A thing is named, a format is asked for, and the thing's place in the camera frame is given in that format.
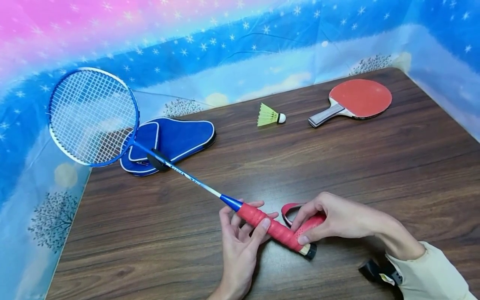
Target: hand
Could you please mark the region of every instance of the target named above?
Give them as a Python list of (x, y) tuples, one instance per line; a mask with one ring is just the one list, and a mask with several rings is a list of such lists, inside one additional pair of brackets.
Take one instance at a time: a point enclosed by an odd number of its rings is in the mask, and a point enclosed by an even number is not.
[(296, 231), (319, 211), (326, 214), (325, 222), (299, 237), (299, 244), (333, 236), (350, 239), (377, 236), (386, 245), (387, 252), (398, 259), (416, 259), (425, 253), (423, 245), (392, 216), (328, 192), (320, 193), (302, 206), (291, 229)]
[[(249, 204), (261, 207), (264, 202)], [(223, 240), (223, 276), (219, 287), (209, 300), (240, 300), (247, 294), (252, 285), (258, 247), (270, 238), (267, 235), (270, 219), (265, 218), (253, 230), (250, 224), (240, 226), (241, 218), (238, 215), (234, 214), (230, 218), (231, 211), (229, 207), (224, 207), (219, 213)], [(278, 213), (271, 213), (268, 216), (276, 218)]]

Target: paddle handle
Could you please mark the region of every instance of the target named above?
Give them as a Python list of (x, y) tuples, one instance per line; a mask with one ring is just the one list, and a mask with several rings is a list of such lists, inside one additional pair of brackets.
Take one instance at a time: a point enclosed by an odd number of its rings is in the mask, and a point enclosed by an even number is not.
[(341, 106), (338, 103), (333, 104), (328, 109), (326, 109), (322, 112), (319, 112), (318, 114), (313, 115), (310, 118), (308, 118), (308, 123), (310, 123), (310, 125), (312, 125), (312, 127), (318, 127), (322, 123), (324, 123), (325, 121), (330, 119), (331, 117), (334, 117), (337, 113), (341, 112), (342, 110), (344, 110), (343, 106)]
[[(268, 218), (266, 213), (256, 207), (248, 205), (247, 203), (242, 204), (241, 208), (237, 211), (237, 215), (254, 227), (257, 227), (263, 219)], [(267, 233), (272, 236), (272, 238), (309, 259), (313, 258), (316, 249), (313, 251), (313, 249), (311, 249), (311, 244), (306, 244), (304, 246), (300, 245), (297, 241), (298, 237), (295, 235), (295, 232), (272, 218), (270, 218), (270, 221), (271, 224)]]

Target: blue backdrop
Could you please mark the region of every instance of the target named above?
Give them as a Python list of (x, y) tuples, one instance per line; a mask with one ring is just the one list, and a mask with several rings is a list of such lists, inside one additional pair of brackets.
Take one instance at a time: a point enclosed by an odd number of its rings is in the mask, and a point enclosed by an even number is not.
[(46, 127), (49, 93), (67, 70), (124, 79), (145, 121), (394, 66), (480, 140), (479, 8), (474, 0), (272, 2), (250, 17), (222, 15), (182, 36), (164, 29), (160, 40), (139, 36), (116, 52), (99, 48), (1, 82), (2, 299), (45, 297), (90, 173)]

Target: tree print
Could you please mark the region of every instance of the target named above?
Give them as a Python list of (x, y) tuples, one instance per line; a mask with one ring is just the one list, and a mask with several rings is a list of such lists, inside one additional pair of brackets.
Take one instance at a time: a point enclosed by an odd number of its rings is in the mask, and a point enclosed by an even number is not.
[(387, 68), (391, 65), (392, 65), (391, 55), (385, 56), (385, 55), (377, 54), (375, 55), (375, 57), (370, 57), (367, 60), (360, 60), (359, 65), (353, 68), (349, 76)]
[(79, 200), (67, 192), (47, 193), (45, 201), (35, 208), (28, 228), (37, 245), (60, 251), (72, 226)]
[(165, 115), (169, 118), (181, 117), (202, 111), (195, 100), (177, 99), (165, 104)]

